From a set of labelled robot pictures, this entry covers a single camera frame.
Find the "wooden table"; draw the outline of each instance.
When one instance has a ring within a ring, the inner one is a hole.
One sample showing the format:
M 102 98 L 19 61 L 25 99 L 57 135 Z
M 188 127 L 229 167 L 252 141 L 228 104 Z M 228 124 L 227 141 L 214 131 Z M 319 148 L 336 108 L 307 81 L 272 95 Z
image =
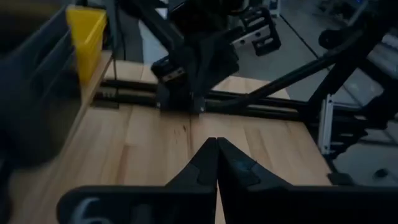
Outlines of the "wooden table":
M 119 78 L 155 82 L 148 66 L 117 65 Z M 107 75 L 113 76 L 111 67 Z M 264 84 L 229 77 L 216 89 L 244 93 Z M 279 91 L 273 97 L 289 96 Z M 213 136 L 226 137 L 292 184 L 330 185 L 329 168 L 299 122 L 209 113 L 189 116 L 131 105 L 121 105 L 119 110 L 90 108 L 57 158 L 37 169 L 14 173 L 11 223 L 56 223 L 59 198 L 81 185 L 164 185 Z M 216 222 L 224 223 L 218 200 Z

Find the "gray bin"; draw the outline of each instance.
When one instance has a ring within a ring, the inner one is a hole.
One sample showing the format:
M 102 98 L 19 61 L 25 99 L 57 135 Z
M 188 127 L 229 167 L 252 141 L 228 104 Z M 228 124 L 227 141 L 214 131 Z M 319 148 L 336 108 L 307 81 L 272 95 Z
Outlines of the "gray bin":
M 59 153 L 81 100 L 65 8 L 19 39 L 0 49 L 0 149 L 27 167 Z

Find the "yellow bin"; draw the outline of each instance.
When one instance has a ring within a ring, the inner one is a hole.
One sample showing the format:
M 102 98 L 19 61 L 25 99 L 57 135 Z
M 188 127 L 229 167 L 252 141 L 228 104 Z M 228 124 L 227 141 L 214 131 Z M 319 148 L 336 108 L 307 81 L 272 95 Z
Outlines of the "yellow bin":
M 67 21 L 76 47 L 80 83 L 86 85 L 101 57 L 106 13 L 101 9 L 70 6 Z

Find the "floor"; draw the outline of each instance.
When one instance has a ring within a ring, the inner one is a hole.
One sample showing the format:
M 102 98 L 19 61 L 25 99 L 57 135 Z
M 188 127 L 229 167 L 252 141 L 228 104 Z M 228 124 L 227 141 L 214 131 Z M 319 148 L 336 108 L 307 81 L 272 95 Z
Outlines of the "floor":
M 329 18 L 319 16 L 320 11 L 316 3 L 314 0 L 282 0 L 281 17 L 275 20 L 282 47 L 263 57 L 255 56 L 250 47 L 238 49 L 239 76 L 272 81 L 324 54 L 325 50 L 318 44 L 318 37 L 323 30 L 336 29 L 338 25 Z M 166 54 L 148 30 L 136 19 L 122 12 L 121 21 L 126 40 L 127 60 L 149 63 Z M 140 30 L 144 41 L 137 35 Z M 382 49 L 377 49 L 373 54 L 378 54 L 378 58 L 387 57 L 383 55 Z M 121 58 L 123 53 L 120 51 L 118 55 Z M 388 60 L 387 64 L 394 66 L 396 63 Z M 327 70 L 320 71 L 288 87 L 290 97 L 295 100 L 309 99 L 326 74 Z M 377 83 L 357 70 L 334 98 L 340 103 L 364 105 L 381 92 L 382 88 Z M 387 132 L 369 131 L 369 133 L 366 139 L 398 141 L 398 125 L 395 123 L 389 124 Z M 394 176 L 398 175 L 397 160 L 398 149 L 395 147 L 357 144 L 338 157 L 335 166 L 340 172 L 350 174 L 358 184 L 398 185 Z M 384 179 L 375 179 L 373 174 L 378 169 L 388 169 L 391 175 Z

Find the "metal frame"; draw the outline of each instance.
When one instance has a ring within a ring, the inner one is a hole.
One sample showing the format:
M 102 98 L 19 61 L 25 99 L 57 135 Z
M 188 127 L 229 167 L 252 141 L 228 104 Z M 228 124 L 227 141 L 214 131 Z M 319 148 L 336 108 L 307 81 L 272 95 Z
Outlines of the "metal frame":
M 184 67 L 184 62 L 189 60 L 191 55 L 185 54 L 186 52 L 181 53 L 181 51 L 186 50 L 182 38 L 154 9 L 151 9 L 142 1 L 133 0 L 131 2 L 141 11 L 142 20 L 148 28 L 174 56 L 175 61 L 179 62 L 189 74 L 189 69 Z M 381 13 L 365 29 L 358 29 L 353 32 L 345 43 L 330 50 L 324 56 L 251 93 L 237 94 L 209 91 L 204 96 L 205 104 L 200 107 L 200 112 L 302 121 L 307 125 L 315 141 L 320 134 L 319 146 L 325 158 L 327 160 L 335 159 L 348 147 L 356 144 L 361 137 L 366 136 L 366 129 L 385 129 L 387 122 L 394 119 L 394 115 L 398 112 L 398 106 L 393 106 L 393 101 L 388 102 L 386 100 L 389 99 L 387 95 L 391 95 L 395 89 L 398 89 L 396 88 L 397 82 L 392 78 L 387 79 L 391 82 L 386 82 L 386 76 L 375 75 L 375 72 L 381 73 L 381 71 L 370 66 L 366 59 L 370 51 L 395 24 L 398 16 L 397 8 L 398 2 L 381 1 Z M 268 97 L 332 65 L 334 67 L 307 102 Z M 363 108 L 328 104 L 328 97 L 334 95 L 358 67 L 367 70 L 365 72 L 370 72 L 368 75 L 371 78 L 378 80 L 382 85 L 384 84 L 383 87 L 386 91 L 382 96 L 375 97 Z M 203 81 L 204 77 L 198 77 L 198 79 Z M 95 96 L 97 101 L 151 107 L 159 107 L 160 104 L 157 98 L 157 95 L 159 95 L 158 85 L 106 80 L 101 84 L 101 87 L 115 88 L 117 92 L 115 95 L 99 92 Z M 322 103 L 325 99 L 325 111 L 320 116 Z

